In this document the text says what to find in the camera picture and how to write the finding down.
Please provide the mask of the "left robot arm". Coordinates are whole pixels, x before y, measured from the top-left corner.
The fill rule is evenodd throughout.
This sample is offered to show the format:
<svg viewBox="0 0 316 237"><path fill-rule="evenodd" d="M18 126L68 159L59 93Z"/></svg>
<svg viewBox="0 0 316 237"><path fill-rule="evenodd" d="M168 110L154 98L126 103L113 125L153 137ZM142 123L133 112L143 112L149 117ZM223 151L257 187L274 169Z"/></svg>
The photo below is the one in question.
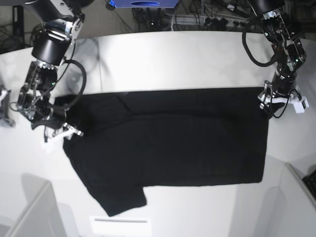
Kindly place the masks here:
<svg viewBox="0 0 316 237"><path fill-rule="evenodd" d="M295 94L295 99L302 99L296 85L297 71L306 61L299 33L283 12L283 0L250 0L255 16L251 18L242 31L242 45L250 60L259 67L268 67L276 63L276 72L271 83L265 85L263 94L270 93L289 98ZM266 39L271 43L273 56L266 62L257 61L251 54L246 42L246 34L252 26L260 26Z"/></svg>

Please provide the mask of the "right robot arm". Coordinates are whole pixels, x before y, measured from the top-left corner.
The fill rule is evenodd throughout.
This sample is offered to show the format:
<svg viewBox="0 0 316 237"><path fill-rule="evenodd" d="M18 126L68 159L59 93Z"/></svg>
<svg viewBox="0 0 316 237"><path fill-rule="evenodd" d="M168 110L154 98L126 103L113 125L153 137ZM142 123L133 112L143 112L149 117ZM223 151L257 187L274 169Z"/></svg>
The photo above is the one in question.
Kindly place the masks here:
<svg viewBox="0 0 316 237"><path fill-rule="evenodd" d="M22 6L42 21L42 28L34 40L31 62L24 85L16 103L17 111L30 123L31 128L45 126L58 130L66 126L66 113L83 95L87 75L81 63L65 54L74 45L84 23L82 8L88 0L26 0ZM77 96L65 105L50 103L50 93L60 78L58 67L73 64L82 73L82 86Z"/></svg>

